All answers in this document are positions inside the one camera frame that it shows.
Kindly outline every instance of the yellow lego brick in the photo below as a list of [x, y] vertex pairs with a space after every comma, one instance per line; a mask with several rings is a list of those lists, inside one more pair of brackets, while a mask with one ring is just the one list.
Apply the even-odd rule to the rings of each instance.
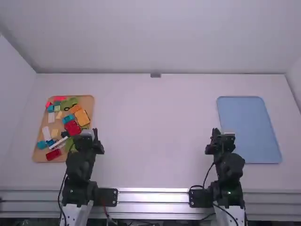
[[52, 137], [52, 138], [57, 137], [57, 134], [58, 134], [58, 129], [53, 129], [53, 130], [51, 130], [51, 137]]
[[62, 114], [63, 114], [63, 112], [59, 111], [58, 114], [57, 114], [57, 116], [56, 116], [56, 119], [60, 119], [62, 117]]
[[81, 109], [81, 106], [79, 104], [73, 106], [72, 108], [69, 109], [71, 114], [76, 113], [77, 111], [79, 111]]
[[90, 123], [90, 119], [84, 109], [80, 109], [79, 111], [75, 112], [74, 115], [80, 126], [85, 126]]

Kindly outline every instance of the lego brick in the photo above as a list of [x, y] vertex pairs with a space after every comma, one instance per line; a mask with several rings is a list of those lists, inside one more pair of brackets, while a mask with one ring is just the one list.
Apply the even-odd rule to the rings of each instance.
[[74, 114], [74, 113], [76, 113], [77, 111], [79, 111], [80, 109], [81, 109], [81, 106], [80, 106], [79, 104], [77, 104], [77, 105], [73, 106], [72, 108], [70, 108], [69, 112], [70, 112], [71, 114]]
[[76, 148], [75, 148], [74, 142], [73, 142], [73, 138], [70, 137], [66, 140], [65, 151], [66, 152], [69, 152], [69, 151], [75, 152], [75, 151], [77, 151]]
[[80, 126], [85, 126], [90, 123], [90, 119], [87, 115], [87, 112], [84, 109], [77, 111], [76, 113], [74, 113], [74, 115]]
[[81, 126], [81, 129], [89, 129], [90, 128], [90, 124], [85, 125], [85, 126]]
[[57, 148], [62, 149], [62, 147], [64, 147], [66, 145], [66, 142], [60, 144], [59, 146], [57, 146]]
[[47, 153], [47, 154], [46, 154], [46, 159], [47, 159], [48, 161], [51, 161], [51, 160], [53, 160], [53, 159], [59, 157], [60, 155], [62, 155], [61, 150], [60, 150], [59, 148], [57, 148], [57, 149], [55, 149], [55, 150], [53, 150], [53, 151]]
[[54, 112], [54, 111], [55, 111], [55, 107], [54, 107], [53, 105], [50, 105], [50, 106], [47, 108], [47, 111], [48, 111], [49, 113]]
[[45, 107], [46, 107], [46, 108], [48, 108], [50, 105], [52, 105], [52, 103], [51, 103], [51, 102], [49, 102], [49, 101], [47, 101], [47, 103], [46, 103]]
[[42, 133], [44, 136], [44, 140], [51, 140], [51, 135], [50, 135], [50, 131], [49, 131], [49, 127], [45, 126], [42, 128]]
[[50, 112], [48, 113], [48, 123], [53, 123], [53, 122], [55, 122], [55, 113]]
[[63, 131], [61, 132], [61, 137], [64, 138], [64, 137], [70, 137], [68, 131]]
[[62, 117], [63, 112], [59, 111], [56, 115], [56, 119], [60, 119]]
[[37, 143], [37, 146], [38, 146], [38, 148], [39, 149], [44, 149], [44, 148], [46, 148], [47, 147], [47, 143], [44, 141], [44, 140], [41, 140], [41, 141], [39, 141], [38, 143]]
[[55, 106], [55, 112], [59, 112], [61, 110], [61, 106]]
[[64, 138], [60, 139], [58, 142], [53, 143], [49, 148], [50, 148], [50, 149], [55, 148], [56, 146], [62, 144], [66, 139], [68, 139], [68, 137], [64, 137]]
[[67, 122], [74, 120], [73, 114], [69, 114], [66, 117], [63, 118], [63, 124], [66, 124]]
[[68, 111], [70, 108], [78, 104], [78, 100], [76, 97], [70, 97], [67, 100], [63, 100], [61, 102], [61, 109], [64, 111]]
[[63, 100], [65, 100], [66, 99], [66, 97], [64, 97], [64, 96], [56, 96], [56, 97], [54, 97], [54, 99], [53, 99], [53, 101], [55, 102], [55, 101], [63, 101]]
[[57, 137], [57, 134], [58, 134], [58, 129], [53, 129], [53, 130], [51, 130], [51, 137], [52, 137], [52, 138]]
[[67, 122], [65, 125], [65, 130], [68, 131], [70, 136], [78, 135], [81, 133], [81, 129], [78, 126], [77, 122], [75, 120]]
[[54, 106], [61, 106], [61, 101], [55, 101], [55, 102], [53, 103], [53, 105], [54, 105]]
[[47, 140], [47, 141], [46, 141], [46, 144], [47, 144], [47, 145], [49, 146], [49, 148], [50, 148], [52, 145], [55, 144], [55, 141], [54, 141], [53, 139]]

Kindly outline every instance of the red lego brick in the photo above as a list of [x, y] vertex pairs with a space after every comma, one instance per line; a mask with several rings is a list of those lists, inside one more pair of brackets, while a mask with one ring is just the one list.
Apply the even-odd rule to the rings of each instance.
[[65, 99], [66, 99], [66, 97], [56, 96], [56, 97], [54, 97], [53, 102], [55, 102], [55, 101], [62, 101], [62, 100], [65, 100]]
[[51, 102], [49, 102], [49, 101], [47, 101], [47, 103], [46, 103], [45, 107], [46, 107], [46, 108], [48, 108], [50, 105], [52, 105], [52, 103], [51, 103]]
[[53, 151], [47, 153], [47, 154], [46, 154], [46, 159], [47, 159], [48, 161], [51, 161], [51, 160], [57, 158], [58, 156], [60, 156], [61, 154], [62, 154], [62, 153], [61, 153], [61, 150], [60, 150], [59, 148], [57, 148], [57, 149], [55, 149], [55, 150], [53, 150]]
[[71, 121], [67, 122], [64, 125], [64, 127], [65, 127], [65, 130], [68, 131], [70, 136], [78, 135], [81, 133], [81, 129], [75, 120], [71, 120]]

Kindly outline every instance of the orange lego brick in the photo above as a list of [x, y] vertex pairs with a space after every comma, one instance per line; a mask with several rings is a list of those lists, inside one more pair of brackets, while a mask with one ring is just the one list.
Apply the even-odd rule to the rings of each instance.
[[69, 109], [70, 113], [71, 114], [74, 114], [76, 113], [77, 111], [79, 111], [81, 109], [81, 106], [80, 105], [75, 105], [73, 106], [72, 108]]
[[90, 123], [90, 119], [84, 109], [80, 109], [79, 111], [75, 112], [74, 115], [80, 126], [85, 126]]

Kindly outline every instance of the blue lego brick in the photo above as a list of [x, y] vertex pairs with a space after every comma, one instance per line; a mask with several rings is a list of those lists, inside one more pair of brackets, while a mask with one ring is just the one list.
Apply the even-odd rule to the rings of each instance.
[[50, 105], [50, 106], [47, 108], [47, 111], [48, 111], [49, 113], [54, 112], [54, 111], [55, 111], [55, 107], [54, 107], [53, 105]]
[[51, 145], [55, 144], [55, 141], [53, 139], [51, 139], [51, 140], [47, 140], [46, 143], [50, 147]]
[[39, 149], [44, 149], [45, 147], [47, 147], [47, 143], [44, 140], [41, 140], [37, 143], [37, 146]]
[[67, 122], [74, 120], [73, 114], [69, 114], [66, 117], [63, 118], [63, 124], [66, 124]]

